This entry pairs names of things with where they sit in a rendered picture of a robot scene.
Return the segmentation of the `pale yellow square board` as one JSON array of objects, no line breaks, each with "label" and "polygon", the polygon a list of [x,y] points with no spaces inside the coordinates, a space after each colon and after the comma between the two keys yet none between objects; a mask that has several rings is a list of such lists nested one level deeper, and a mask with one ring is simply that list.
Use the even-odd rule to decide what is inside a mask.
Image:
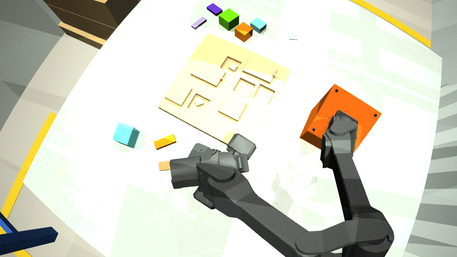
[{"label": "pale yellow square board", "polygon": [[[229,66],[238,68],[233,72]],[[158,108],[228,145],[238,133],[255,143],[290,69],[207,34]],[[204,105],[196,106],[200,98]]]}]

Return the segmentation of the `turquoise cube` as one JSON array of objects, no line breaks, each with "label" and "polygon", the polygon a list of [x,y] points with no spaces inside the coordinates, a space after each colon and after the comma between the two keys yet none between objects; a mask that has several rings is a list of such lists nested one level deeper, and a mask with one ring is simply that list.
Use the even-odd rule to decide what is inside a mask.
[{"label": "turquoise cube", "polygon": [[139,131],[136,130],[135,127],[119,122],[116,127],[113,140],[127,145],[128,147],[135,148],[138,136]]}]

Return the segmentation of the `purple flat block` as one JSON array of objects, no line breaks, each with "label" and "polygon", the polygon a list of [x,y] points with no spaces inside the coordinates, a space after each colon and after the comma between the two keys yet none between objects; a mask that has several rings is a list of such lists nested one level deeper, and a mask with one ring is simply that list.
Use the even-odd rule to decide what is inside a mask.
[{"label": "purple flat block", "polygon": [[207,10],[209,10],[215,16],[218,16],[219,14],[222,13],[222,9],[219,8],[217,5],[215,5],[214,3],[212,3],[211,5],[208,5]]}]

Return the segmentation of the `light teal cube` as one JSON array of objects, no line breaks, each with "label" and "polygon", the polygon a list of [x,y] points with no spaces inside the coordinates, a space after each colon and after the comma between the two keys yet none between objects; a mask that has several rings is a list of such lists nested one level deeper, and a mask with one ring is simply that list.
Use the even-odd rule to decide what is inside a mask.
[{"label": "light teal cube", "polygon": [[259,34],[266,28],[267,24],[259,18],[254,19],[250,22],[250,27],[253,28]]}]

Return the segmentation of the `green cube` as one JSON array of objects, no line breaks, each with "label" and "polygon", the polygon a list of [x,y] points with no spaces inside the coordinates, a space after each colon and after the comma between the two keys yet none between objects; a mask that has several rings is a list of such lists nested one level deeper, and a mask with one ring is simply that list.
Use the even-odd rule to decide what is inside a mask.
[{"label": "green cube", "polygon": [[239,15],[229,8],[219,14],[219,24],[230,31],[239,24]]}]

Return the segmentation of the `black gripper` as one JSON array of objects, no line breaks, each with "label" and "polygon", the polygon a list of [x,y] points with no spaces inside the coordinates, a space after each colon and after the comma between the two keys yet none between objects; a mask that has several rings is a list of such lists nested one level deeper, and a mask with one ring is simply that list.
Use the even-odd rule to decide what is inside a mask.
[{"label": "black gripper", "polygon": [[[228,143],[226,150],[229,153],[232,153],[233,155],[239,153],[247,153],[247,160],[249,160],[253,152],[256,150],[256,145],[249,139],[242,136],[241,134],[236,133]],[[199,186],[193,193],[193,197],[200,203],[210,208],[211,210],[215,209],[213,203],[210,200],[207,200],[206,197],[204,197],[201,190],[201,186]]]}]

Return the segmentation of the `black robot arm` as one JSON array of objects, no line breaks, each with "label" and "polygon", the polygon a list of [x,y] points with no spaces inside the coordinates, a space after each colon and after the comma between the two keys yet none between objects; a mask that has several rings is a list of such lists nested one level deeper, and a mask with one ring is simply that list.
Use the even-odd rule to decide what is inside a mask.
[{"label": "black robot arm", "polygon": [[196,143],[187,158],[170,159],[171,183],[174,189],[201,186],[216,210],[238,218],[285,257],[385,257],[395,234],[370,205],[352,159],[357,124],[338,110],[322,134],[322,168],[333,170],[345,221],[321,231],[304,229],[253,191],[242,175],[249,171],[247,153]]}]

